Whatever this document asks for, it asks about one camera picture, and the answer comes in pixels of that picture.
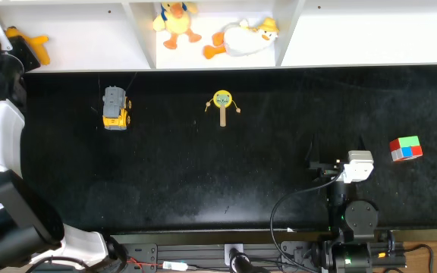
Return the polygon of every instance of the toy truck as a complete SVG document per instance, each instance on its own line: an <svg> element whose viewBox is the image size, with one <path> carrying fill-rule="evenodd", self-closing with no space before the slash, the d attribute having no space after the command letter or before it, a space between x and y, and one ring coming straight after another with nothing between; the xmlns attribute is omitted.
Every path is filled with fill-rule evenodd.
<svg viewBox="0 0 437 273"><path fill-rule="evenodd" d="M102 119L107 130L126 130L130 125L131 101L126 97L126 91L119 87L107 87Z"/></svg>

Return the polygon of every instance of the yellow hat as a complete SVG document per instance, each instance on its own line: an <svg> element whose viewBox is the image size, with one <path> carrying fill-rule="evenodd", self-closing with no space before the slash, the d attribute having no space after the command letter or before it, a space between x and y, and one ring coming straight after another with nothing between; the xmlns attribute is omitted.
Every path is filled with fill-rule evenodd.
<svg viewBox="0 0 437 273"><path fill-rule="evenodd" d="M276 26L276 21L270 17L267 17L264 20L264 23L257 28L265 31L279 32L279 29Z"/></svg>

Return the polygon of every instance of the white label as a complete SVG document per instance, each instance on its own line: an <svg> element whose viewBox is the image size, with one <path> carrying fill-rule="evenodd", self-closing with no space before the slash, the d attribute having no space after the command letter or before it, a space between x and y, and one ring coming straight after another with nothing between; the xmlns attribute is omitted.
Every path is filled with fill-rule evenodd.
<svg viewBox="0 0 437 273"><path fill-rule="evenodd" d="M186 271L188 265L184 262L163 262L163 269L170 269L176 271Z"/></svg>

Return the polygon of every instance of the duck beak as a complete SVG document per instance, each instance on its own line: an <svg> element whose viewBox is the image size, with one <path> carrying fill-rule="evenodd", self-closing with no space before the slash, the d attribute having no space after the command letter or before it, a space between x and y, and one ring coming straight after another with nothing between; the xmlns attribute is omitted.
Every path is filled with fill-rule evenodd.
<svg viewBox="0 0 437 273"><path fill-rule="evenodd" d="M180 3L176 3L171 6L171 14L173 14L174 17L180 19L183 16L183 8L181 7Z"/></svg>

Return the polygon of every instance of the green cube face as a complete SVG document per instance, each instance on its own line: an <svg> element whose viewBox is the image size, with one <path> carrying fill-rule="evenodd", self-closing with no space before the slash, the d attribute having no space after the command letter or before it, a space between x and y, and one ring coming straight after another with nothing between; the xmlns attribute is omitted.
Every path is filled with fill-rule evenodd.
<svg viewBox="0 0 437 273"><path fill-rule="evenodd" d="M231 98L228 95L217 95L217 102L220 105L227 105Z"/></svg>
<svg viewBox="0 0 437 273"><path fill-rule="evenodd" d="M399 144L401 144L401 148L420 146L419 138L417 136L401 137L399 138Z"/></svg>

